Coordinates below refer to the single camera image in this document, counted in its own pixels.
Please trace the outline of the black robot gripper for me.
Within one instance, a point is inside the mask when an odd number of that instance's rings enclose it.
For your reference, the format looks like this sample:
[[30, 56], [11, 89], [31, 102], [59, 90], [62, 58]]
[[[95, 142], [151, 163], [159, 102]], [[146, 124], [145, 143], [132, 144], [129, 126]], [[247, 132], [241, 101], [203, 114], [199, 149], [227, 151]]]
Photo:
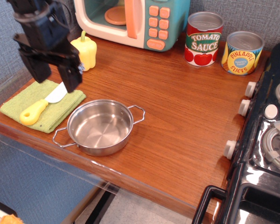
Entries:
[[68, 93], [81, 83], [83, 65], [78, 50], [67, 39], [70, 32], [62, 3], [14, 3], [14, 19], [22, 34], [16, 34], [21, 59], [38, 83], [50, 75], [50, 64], [57, 66]]

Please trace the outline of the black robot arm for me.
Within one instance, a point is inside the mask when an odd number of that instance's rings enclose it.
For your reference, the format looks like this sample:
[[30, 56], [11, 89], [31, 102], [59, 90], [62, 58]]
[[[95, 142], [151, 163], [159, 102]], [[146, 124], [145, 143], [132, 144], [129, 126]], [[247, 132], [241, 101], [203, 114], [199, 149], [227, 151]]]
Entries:
[[67, 92], [82, 82], [79, 51], [68, 40], [69, 25], [62, 3], [57, 0], [11, 0], [14, 19], [23, 33], [15, 34], [21, 59], [38, 83], [51, 75], [50, 65], [58, 68]]

